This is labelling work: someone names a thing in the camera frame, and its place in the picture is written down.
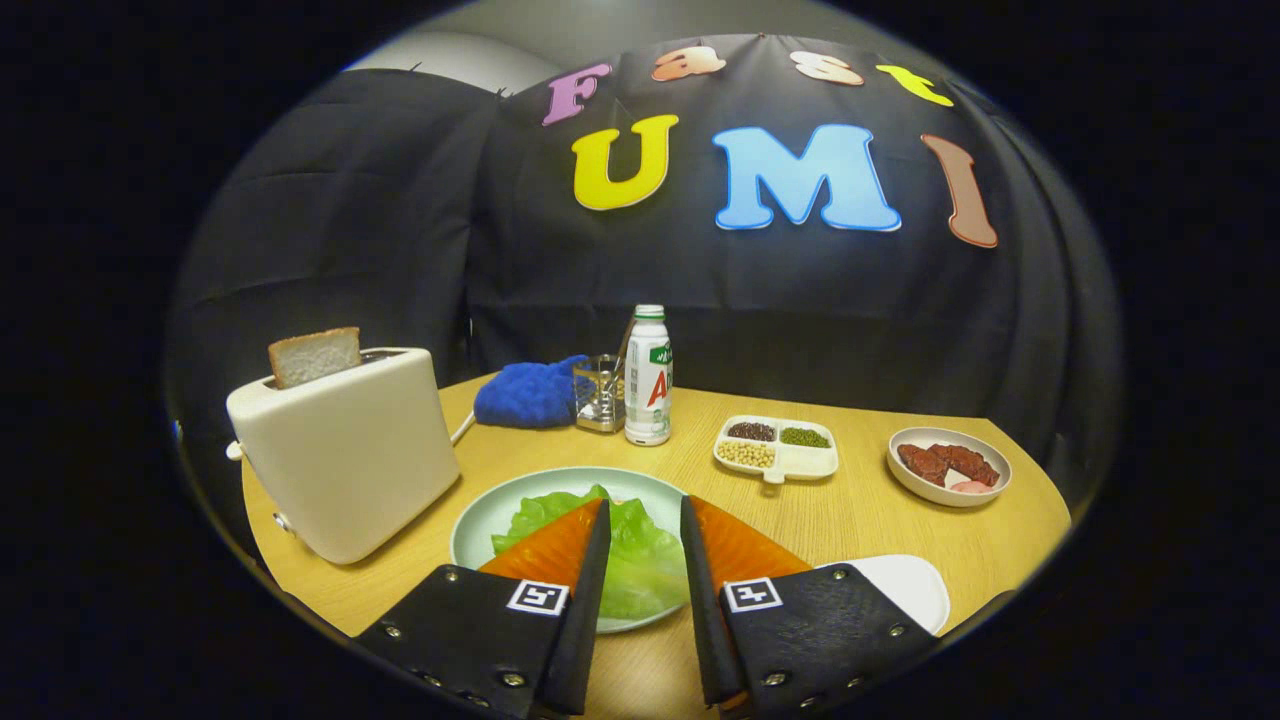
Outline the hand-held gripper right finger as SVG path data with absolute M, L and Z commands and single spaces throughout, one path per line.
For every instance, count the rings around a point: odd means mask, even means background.
M 701 692 L 723 716 L 829 716 L 940 644 L 879 574 L 810 568 L 692 495 L 680 533 Z

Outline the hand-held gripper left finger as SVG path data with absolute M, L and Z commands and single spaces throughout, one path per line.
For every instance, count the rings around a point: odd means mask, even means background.
M 356 650 L 428 692 L 433 719 L 568 719 L 585 712 L 611 550 L 611 502 L 596 498 L 524 539 L 563 550 L 557 577 L 444 564 L 372 621 Z

